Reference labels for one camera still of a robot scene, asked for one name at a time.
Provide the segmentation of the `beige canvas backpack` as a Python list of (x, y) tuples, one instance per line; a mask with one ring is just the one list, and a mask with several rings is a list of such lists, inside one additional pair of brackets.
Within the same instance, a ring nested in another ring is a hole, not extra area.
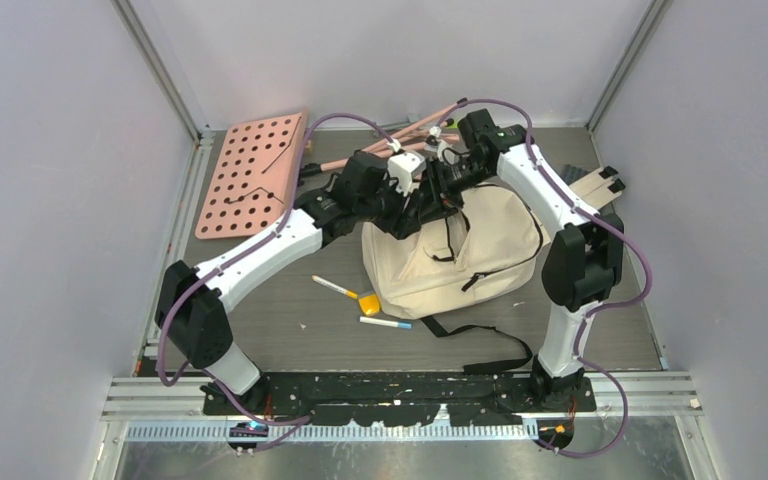
[(382, 311), (419, 320), (508, 294), (528, 282), (552, 236), (510, 189), (483, 183), (455, 215), (403, 240), (363, 226), (363, 264)]

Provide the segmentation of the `white marker yellow cap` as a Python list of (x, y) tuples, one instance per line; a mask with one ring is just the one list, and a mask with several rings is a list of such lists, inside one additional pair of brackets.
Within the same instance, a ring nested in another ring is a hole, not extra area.
[(312, 280), (315, 283), (317, 283), (317, 284), (319, 284), (319, 285), (321, 285), (323, 287), (326, 287), (326, 288), (328, 288), (330, 290), (333, 290), (333, 291), (335, 291), (335, 292), (337, 292), (337, 293), (339, 293), (341, 295), (347, 296), (348, 298), (351, 298), (351, 299), (354, 299), (354, 300), (357, 300), (359, 298), (359, 296), (358, 296), (358, 294), (356, 292), (354, 292), (352, 290), (349, 290), (349, 289), (347, 289), (345, 287), (342, 287), (342, 286), (340, 286), (340, 285), (338, 285), (338, 284), (336, 284), (336, 283), (334, 283), (332, 281), (329, 281), (329, 280), (327, 280), (327, 279), (325, 279), (325, 278), (323, 278), (321, 276), (313, 275), (312, 276)]

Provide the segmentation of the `yellow pencil sharpener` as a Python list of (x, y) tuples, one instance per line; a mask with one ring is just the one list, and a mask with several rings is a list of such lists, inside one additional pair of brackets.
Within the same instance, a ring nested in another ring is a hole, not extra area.
[(364, 316), (374, 316), (381, 311), (381, 303), (375, 293), (359, 294), (357, 302)]

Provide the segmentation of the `white marker blue cap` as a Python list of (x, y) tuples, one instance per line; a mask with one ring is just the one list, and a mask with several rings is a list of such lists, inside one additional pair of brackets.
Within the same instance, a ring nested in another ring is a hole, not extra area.
[(396, 329), (404, 329), (404, 330), (411, 330), (413, 328), (413, 325), (409, 322), (381, 319), (381, 318), (374, 318), (374, 317), (367, 317), (367, 316), (360, 316), (358, 321), (366, 325), (375, 325), (375, 326), (388, 327), (388, 328), (396, 328)]

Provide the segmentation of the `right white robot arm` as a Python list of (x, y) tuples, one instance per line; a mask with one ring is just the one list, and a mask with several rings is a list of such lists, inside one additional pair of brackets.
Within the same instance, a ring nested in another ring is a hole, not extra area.
[(453, 208), (462, 192), (498, 177), (534, 211), (552, 240), (541, 272), (552, 306), (543, 345), (532, 362), (530, 395), (556, 410), (581, 389), (590, 320), (609, 307), (622, 277), (624, 225), (602, 215), (563, 183), (539, 153), (532, 125), (497, 125), (486, 109), (457, 124), (466, 153), (452, 166), (434, 166), (427, 180), (436, 202)]

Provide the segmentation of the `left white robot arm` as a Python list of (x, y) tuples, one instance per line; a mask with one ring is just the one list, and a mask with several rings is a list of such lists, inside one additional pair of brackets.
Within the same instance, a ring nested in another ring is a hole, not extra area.
[(351, 233), (357, 223), (399, 213), (424, 168), (416, 152), (381, 160), (357, 151), (326, 186), (303, 193), (265, 230), (198, 266), (173, 263), (164, 273), (155, 314), (159, 345), (172, 343), (240, 412), (258, 412), (267, 389), (258, 367), (235, 343), (230, 312), (263, 282)]

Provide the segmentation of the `pink folding stand tripod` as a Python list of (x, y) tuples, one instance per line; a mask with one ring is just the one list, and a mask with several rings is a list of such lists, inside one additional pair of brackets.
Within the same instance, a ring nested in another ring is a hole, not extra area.
[[(390, 124), (389, 126), (383, 127), (383, 130), (385, 130), (394, 140), (397, 140), (402, 147), (417, 150), (424, 145), (425, 139), (430, 135), (431, 128), (438, 121), (441, 121), (440, 128), (444, 131), (455, 129), (456, 121), (450, 115), (446, 115), (446, 111), (447, 108), (443, 108), (424, 118)], [(386, 159), (392, 154), (392, 149), (384, 138), (376, 140), (372, 144), (362, 148), (362, 151), (381, 159)], [(324, 163), (307, 163), (300, 168), (297, 185), (302, 186), (307, 179), (323, 173), (337, 173), (345, 167), (347, 162), (348, 158)]]

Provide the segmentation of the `pink perforated music stand desk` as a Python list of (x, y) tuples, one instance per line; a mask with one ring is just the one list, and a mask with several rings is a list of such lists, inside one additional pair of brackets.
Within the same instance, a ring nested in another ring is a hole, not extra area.
[(304, 147), (308, 112), (231, 126), (221, 144), (195, 236), (200, 240), (250, 237), (286, 209), (295, 155)]

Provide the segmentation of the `grey lego baseplate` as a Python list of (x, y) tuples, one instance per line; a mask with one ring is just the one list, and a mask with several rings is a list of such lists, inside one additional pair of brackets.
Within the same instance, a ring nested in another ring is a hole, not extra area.
[(567, 184), (572, 185), (576, 181), (584, 178), (590, 173), (590, 170), (575, 165), (564, 165), (559, 173), (560, 178)]

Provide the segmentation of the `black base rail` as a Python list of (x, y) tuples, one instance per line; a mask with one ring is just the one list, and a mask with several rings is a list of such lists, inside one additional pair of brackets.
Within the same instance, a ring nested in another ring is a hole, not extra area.
[(540, 395), (527, 373), (272, 372), (235, 400), (215, 382), (200, 390), (208, 416), (248, 411), (275, 422), (314, 426), (426, 426), (440, 415), (454, 426), (513, 425), (520, 414), (566, 419), (596, 410), (589, 380)]

